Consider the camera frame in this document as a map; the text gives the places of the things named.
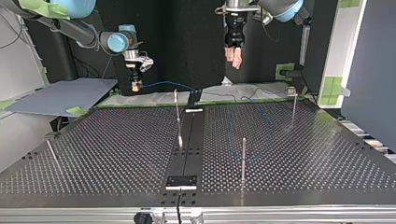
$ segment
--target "green tape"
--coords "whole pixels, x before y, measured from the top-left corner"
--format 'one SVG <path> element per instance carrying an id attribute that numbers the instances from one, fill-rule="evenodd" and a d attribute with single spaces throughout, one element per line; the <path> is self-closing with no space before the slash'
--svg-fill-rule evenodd
<path id="1" fill-rule="evenodd" d="M 320 98 L 321 105 L 337 105 L 338 97 L 341 95 L 343 81 L 342 77 L 326 77 Z"/>
<path id="2" fill-rule="evenodd" d="M 84 116 L 84 115 L 86 115 L 88 113 L 87 110 L 84 110 L 84 109 L 82 109 L 79 106 L 75 106 L 75 107 L 69 108 L 69 109 L 66 110 L 66 112 L 71 114 L 71 115 L 77 116 L 77 117 Z"/>
<path id="3" fill-rule="evenodd" d="M 361 0 L 341 0 L 340 8 L 358 7 L 361 5 Z"/>
<path id="4" fill-rule="evenodd" d="M 280 71 L 294 71 L 295 63 L 283 63 L 276 65 L 276 81 L 293 81 L 291 77 L 285 77 L 280 75 Z"/>
<path id="5" fill-rule="evenodd" d="M 59 4 L 48 3 L 44 0 L 20 0 L 20 5 L 23 9 L 28 9 L 47 18 L 70 20 L 67 8 Z"/>
<path id="6" fill-rule="evenodd" d="M 15 104 L 16 101 L 9 100 L 9 101 L 0 101 L 0 111 L 5 110 L 7 107 Z"/>

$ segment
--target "cable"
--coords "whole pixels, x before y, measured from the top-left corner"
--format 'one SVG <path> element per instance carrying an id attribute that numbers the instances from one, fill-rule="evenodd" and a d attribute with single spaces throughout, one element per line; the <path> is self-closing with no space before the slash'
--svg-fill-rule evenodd
<path id="1" fill-rule="evenodd" d="M 249 97 L 247 97 L 247 96 L 242 96 L 241 97 L 241 101 L 244 101 L 244 99 L 247 99 L 247 100 L 249 100 L 251 103 L 253 103 L 253 100 L 251 99 L 256 93 L 257 93 L 257 91 L 258 90 L 260 90 L 260 91 L 262 91 L 262 92 L 264 92 L 265 94 L 268 94 L 268 95 L 277 95 L 277 94 L 280 94 L 280 93 L 284 93 L 283 91 L 279 91 L 279 92 L 269 92 L 269 91 L 265 91 L 265 90 L 263 90 L 262 88 L 257 88 L 254 92 L 253 92 L 253 94 L 251 94 L 251 96 L 249 96 Z"/>
<path id="2" fill-rule="evenodd" d="M 312 98 L 314 98 L 315 103 L 318 105 L 318 99 L 315 98 L 315 96 L 314 96 L 314 94 L 313 94 L 313 92 L 312 92 L 312 89 L 309 88 L 308 82 L 306 82 L 306 79 L 305 79 L 305 77 L 304 77 L 303 71 L 300 70 L 300 74 L 301 74 L 301 77 L 303 78 L 303 81 L 304 81 L 304 83 L 305 83 L 305 86 L 308 88 L 309 92 L 310 92 L 311 95 L 312 95 Z"/>
<path id="3" fill-rule="evenodd" d="M 175 86 L 179 86 L 179 87 L 183 87 L 185 89 L 188 89 L 190 91 L 196 91 L 196 89 L 180 84 L 180 83 L 176 83 L 176 82 L 171 82 L 171 81 L 163 81 L 163 82 L 157 82 L 157 83 L 153 83 L 147 86 L 143 86 L 143 88 L 149 88 L 149 87 L 153 87 L 153 86 L 158 86 L 158 85 L 162 85 L 162 84 L 172 84 Z M 236 100 L 236 97 L 232 94 L 218 94 L 218 93 L 211 93 L 211 92 L 203 92 L 203 94 L 208 94 L 208 95 L 217 95 L 217 96 L 225 96 L 225 97 L 233 97 L 233 100 L 238 103 L 238 101 Z"/>
<path id="4" fill-rule="evenodd" d="M 102 79 L 105 79 L 108 66 L 110 65 L 112 59 L 113 59 L 113 56 L 110 56 L 110 58 L 108 59 L 108 63 L 107 63 L 107 65 L 106 65 L 105 71 L 104 71 L 103 74 L 102 74 Z"/>
<path id="5" fill-rule="evenodd" d="M 23 27 L 22 27 L 22 25 L 21 25 L 21 29 L 20 29 L 20 32 L 18 33 L 17 38 L 15 38 L 15 39 L 14 39 L 13 41 L 11 41 L 9 44 L 6 44 L 6 45 L 0 47 L 0 49 L 5 49 L 5 48 L 7 48 L 7 47 L 9 47 L 9 46 L 11 46 L 11 45 L 13 45 L 13 44 L 15 44 L 15 42 L 17 42 L 17 41 L 21 38 L 22 33 L 23 33 Z"/>
<path id="6" fill-rule="evenodd" d="M 147 86 L 143 86 L 143 88 L 154 87 L 154 86 L 158 86 L 158 85 L 162 85 L 162 84 L 172 84 L 172 85 L 175 85 L 175 86 L 183 87 L 183 88 L 188 89 L 190 91 L 196 91 L 196 89 L 194 89 L 192 87 L 189 87 L 189 86 L 186 86 L 186 85 L 183 85 L 183 84 L 180 84 L 180 83 L 176 83 L 176 82 L 171 82 L 171 81 L 156 82 L 156 83 L 153 83 L 153 84 L 150 84 L 150 85 L 147 85 Z"/>
<path id="7" fill-rule="evenodd" d="M 5 16 L 3 16 L 1 13 L 0 13 L 0 17 L 1 17 L 2 21 L 6 23 L 6 25 L 8 26 L 8 28 L 9 28 L 12 32 L 14 32 L 15 35 L 18 35 L 18 31 L 16 31 L 16 30 L 14 29 L 14 27 L 11 25 L 11 23 L 9 23 L 9 21 L 7 20 L 7 18 L 6 18 Z M 21 39 L 21 41 L 23 41 L 23 43 L 28 44 L 28 42 L 27 42 L 24 38 L 20 37 L 20 39 Z"/>
<path id="8" fill-rule="evenodd" d="M 86 46 L 86 45 L 82 45 L 80 43 L 78 43 L 81 47 L 85 48 L 85 49 L 94 49 L 95 51 L 99 51 L 99 49 L 102 49 L 107 55 L 109 56 L 119 56 L 121 55 L 121 53 L 110 53 L 107 51 L 107 49 L 105 47 L 103 47 L 102 43 L 100 42 L 100 36 L 98 31 L 95 29 L 95 27 L 92 24 L 89 24 L 85 21 L 83 21 L 84 24 L 86 24 L 92 31 L 93 34 L 95 35 L 95 42 L 93 43 L 92 46 Z"/>
<path id="9" fill-rule="evenodd" d="M 94 67 L 92 67 L 91 65 L 89 65 L 88 63 L 83 62 L 82 60 L 78 59 L 77 57 L 73 57 L 81 66 L 83 66 L 87 72 L 91 73 L 94 75 L 94 77 L 100 78 L 99 72 L 98 70 L 96 70 Z"/>
<path id="10" fill-rule="evenodd" d="M 233 97 L 233 100 L 238 103 L 236 100 L 236 97 L 232 94 L 217 94 L 217 93 L 211 93 L 211 92 L 203 92 L 203 94 L 209 94 L 209 95 L 217 95 L 217 96 L 226 96 L 226 97 Z"/>
<path id="11" fill-rule="evenodd" d="M 264 12 L 263 12 L 263 8 L 262 8 L 262 21 L 264 20 L 263 14 L 264 14 Z M 265 24 L 262 23 L 262 21 L 261 21 L 262 29 L 264 30 L 264 32 L 265 32 L 265 34 L 268 36 L 268 38 L 269 38 L 271 41 L 275 42 L 275 43 L 279 42 L 279 39 L 280 39 L 279 29 L 277 30 L 277 39 L 273 39 L 273 38 L 268 34 L 267 28 L 265 28 Z"/>

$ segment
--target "metal bracket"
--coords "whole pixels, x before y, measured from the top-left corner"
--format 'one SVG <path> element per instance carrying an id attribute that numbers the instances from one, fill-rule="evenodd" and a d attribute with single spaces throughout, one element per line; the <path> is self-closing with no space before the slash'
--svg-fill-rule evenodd
<path id="1" fill-rule="evenodd" d="M 341 87 L 341 95 L 345 97 L 350 97 L 350 90 L 345 87 Z"/>
<path id="2" fill-rule="evenodd" d="M 169 176 L 166 190 L 197 190 L 197 176 Z"/>

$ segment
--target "metal rod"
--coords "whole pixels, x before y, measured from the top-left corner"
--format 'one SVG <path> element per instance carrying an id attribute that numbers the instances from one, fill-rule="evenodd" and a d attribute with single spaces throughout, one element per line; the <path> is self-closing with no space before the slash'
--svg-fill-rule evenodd
<path id="1" fill-rule="evenodd" d="M 245 169 L 246 169 L 246 156 L 247 156 L 247 139 L 242 139 L 242 189 L 245 188 Z"/>
<path id="2" fill-rule="evenodd" d="M 176 113 L 177 113 L 177 127 L 178 127 L 178 144 L 180 148 L 183 147 L 183 138 L 181 137 L 181 120 L 180 120 L 180 113 L 178 109 L 178 97 L 177 97 L 177 90 L 175 90 L 175 103 L 176 103 Z"/>
<path id="3" fill-rule="evenodd" d="M 294 105 L 293 105 L 293 118 L 294 118 L 294 116 L 296 114 L 297 97 L 298 97 L 298 94 L 295 94 L 295 96 L 294 96 Z"/>
<path id="4" fill-rule="evenodd" d="M 53 159 L 55 159 L 57 161 L 58 158 L 56 158 L 55 151 L 53 150 L 52 144 L 50 143 L 49 139 L 47 139 L 47 145 L 49 146 L 49 151 L 50 151 L 50 154 L 52 155 Z"/>

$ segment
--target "black cable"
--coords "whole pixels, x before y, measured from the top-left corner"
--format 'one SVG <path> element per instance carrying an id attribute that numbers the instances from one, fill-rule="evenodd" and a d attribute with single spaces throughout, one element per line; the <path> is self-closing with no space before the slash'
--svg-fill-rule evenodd
<path id="1" fill-rule="evenodd" d="M 312 92 L 312 89 L 309 88 L 308 82 L 306 82 L 306 79 L 305 79 L 305 77 L 304 77 L 303 71 L 300 70 L 300 74 L 301 74 L 301 77 L 303 78 L 303 81 L 304 81 L 304 83 L 305 83 L 305 86 L 308 88 L 309 92 L 310 92 L 311 95 L 312 95 L 312 98 L 314 98 L 315 103 L 318 105 L 318 99 L 315 98 L 314 93 Z"/>
<path id="2" fill-rule="evenodd" d="M 265 24 L 262 23 L 262 21 L 264 20 L 263 14 L 264 14 L 264 11 L 263 11 L 263 9 L 262 9 L 262 20 L 260 21 L 260 23 L 262 24 L 262 29 L 264 30 L 265 34 L 268 36 L 268 38 L 269 38 L 271 41 L 273 41 L 273 42 L 275 42 L 275 43 L 279 42 L 279 40 L 280 40 L 279 29 L 277 30 L 277 39 L 273 39 L 273 38 L 268 34 L 267 28 L 265 28 Z"/>
<path id="3" fill-rule="evenodd" d="M 258 90 L 260 90 L 260 91 L 262 91 L 262 92 L 264 92 L 265 94 L 268 94 L 268 95 L 276 95 L 276 94 L 284 93 L 283 91 L 269 92 L 269 91 L 265 91 L 265 90 L 263 90 L 262 88 L 259 87 L 253 92 L 253 94 L 251 94 L 251 96 L 249 96 L 249 97 L 242 96 L 241 97 L 241 101 L 244 101 L 244 99 L 248 99 L 250 102 L 253 102 L 253 100 L 251 98 L 257 93 Z"/>
<path id="4" fill-rule="evenodd" d="M 181 220 L 181 214 L 180 214 L 180 207 L 179 206 L 180 206 L 180 193 L 178 194 L 176 210 L 177 210 L 178 224 L 182 224 L 183 222 Z"/>
<path id="5" fill-rule="evenodd" d="M 81 59 L 77 58 L 77 57 L 73 57 L 81 66 L 83 66 L 85 69 L 87 69 L 87 71 L 89 71 L 88 68 L 91 68 L 91 70 L 94 72 L 92 73 L 91 71 L 89 71 L 89 73 L 91 73 L 92 75 L 94 75 L 94 77 L 97 78 L 101 78 L 100 74 L 98 72 L 98 70 L 96 70 L 94 67 L 92 67 L 91 65 L 89 65 L 88 63 L 83 62 Z"/>
<path id="6" fill-rule="evenodd" d="M 226 96 L 226 97 L 233 97 L 233 100 L 238 103 L 236 100 L 236 97 L 232 94 L 217 94 L 217 93 L 211 93 L 211 92 L 203 92 L 203 94 L 209 94 L 209 95 L 217 95 L 217 96 Z"/>
<path id="7" fill-rule="evenodd" d="M 15 42 L 17 42 L 17 41 L 21 38 L 22 33 L 23 33 L 23 27 L 22 27 L 22 25 L 21 25 L 21 29 L 20 29 L 20 32 L 18 33 L 17 38 L 15 38 L 15 39 L 14 39 L 12 42 L 10 42 L 9 44 L 6 44 L 6 45 L 0 47 L 0 49 L 5 49 L 5 48 L 7 48 L 7 47 L 9 47 L 9 46 L 11 46 L 11 45 L 13 45 L 13 44 L 15 44 Z"/>

